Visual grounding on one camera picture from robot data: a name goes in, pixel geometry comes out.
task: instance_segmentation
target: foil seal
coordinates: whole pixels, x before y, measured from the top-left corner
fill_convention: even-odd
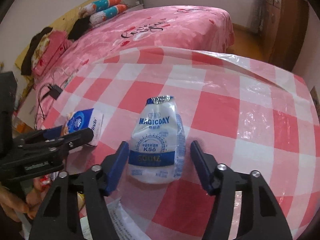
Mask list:
[[[169,95],[159,96],[159,97],[154,97],[154,98],[148,98],[146,105],[150,105],[150,104],[162,104],[162,103],[165,103],[165,102],[170,101],[170,100],[173,99],[173,98],[174,98],[173,96],[169,96]]]

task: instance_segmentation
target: wooden furniture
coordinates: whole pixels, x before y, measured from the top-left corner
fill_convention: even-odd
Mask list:
[[[264,61],[292,71],[309,18],[304,0],[266,0],[261,33]]]

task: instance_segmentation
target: power adapter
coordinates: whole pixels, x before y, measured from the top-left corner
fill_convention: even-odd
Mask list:
[[[50,85],[49,96],[51,96],[53,99],[57,100],[61,93],[62,88],[60,88],[58,85]]]

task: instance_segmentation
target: tablecloth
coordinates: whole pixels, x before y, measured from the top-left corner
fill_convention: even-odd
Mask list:
[[[129,140],[149,97],[173,95],[187,138],[182,179],[146,185],[124,171],[118,189],[124,209],[152,240],[201,239],[214,198],[201,188],[189,145],[234,171],[259,170],[275,194],[291,233],[307,227],[320,199],[320,126],[302,78],[235,55],[169,47],[117,52],[83,66],[48,113],[43,128],[72,111],[104,113],[98,146],[70,153],[67,170],[80,172]],[[236,236],[236,230],[229,239]]]

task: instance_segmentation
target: wooden floor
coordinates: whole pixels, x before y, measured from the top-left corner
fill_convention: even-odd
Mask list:
[[[263,61],[263,52],[259,36],[238,28],[233,29],[235,44],[227,49],[227,53]]]

